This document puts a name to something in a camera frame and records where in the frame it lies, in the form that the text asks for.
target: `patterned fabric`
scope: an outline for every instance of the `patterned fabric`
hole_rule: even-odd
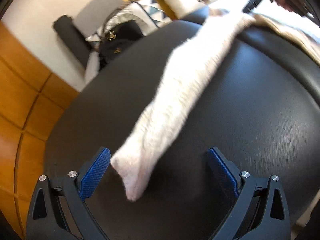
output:
[[[116,13],[110,19],[107,19],[105,24],[100,26],[93,35],[86,38],[86,41],[93,42],[94,46],[97,47],[104,39],[105,34],[112,28],[130,20],[137,22],[145,36],[172,22],[161,10],[156,0],[130,0],[120,6]]]

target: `black handbag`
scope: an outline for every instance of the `black handbag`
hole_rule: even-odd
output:
[[[144,35],[134,20],[112,28],[99,47],[100,70],[142,37]]]

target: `blue textured pad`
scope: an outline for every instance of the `blue textured pad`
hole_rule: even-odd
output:
[[[79,195],[82,201],[92,196],[110,164],[110,151],[105,148],[81,180]]]
[[[209,166],[214,174],[214,177],[222,187],[223,192],[229,198],[237,198],[239,196],[237,181],[233,177],[225,163],[212,148],[208,150],[207,156]]]

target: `silver screw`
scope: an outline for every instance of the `silver screw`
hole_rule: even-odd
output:
[[[68,176],[69,176],[70,178],[73,178],[73,177],[75,177],[76,175],[77,175],[77,172],[76,172],[76,171],[70,171],[69,174],[68,174]]]
[[[272,179],[273,179],[274,181],[278,181],[278,180],[279,180],[279,177],[278,177],[277,175],[272,175]]]
[[[46,178],[47,178],[46,175],[41,175],[41,176],[39,177],[39,181],[44,181]]]
[[[243,171],[243,172],[241,172],[241,176],[244,178],[248,178],[248,177],[250,177],[250,173],[247,171]]]

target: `blue gripper pad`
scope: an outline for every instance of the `blue gripper pad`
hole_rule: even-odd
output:
[[[223,192],[228,198],[238,198],[241,185],[240,171],[228,161],[217,147],[207,152],[209,166],[217,179]]]
[[[81,176],[79,195],[82,201],[92,196],[110,164],[110,156],[109,149],[100,148],[99,152],[94,157],[95,160],[92,162],[92,165],[87,169],[87,172],[84,175],[81,175],[81,173],[79,174],[79,176]]]

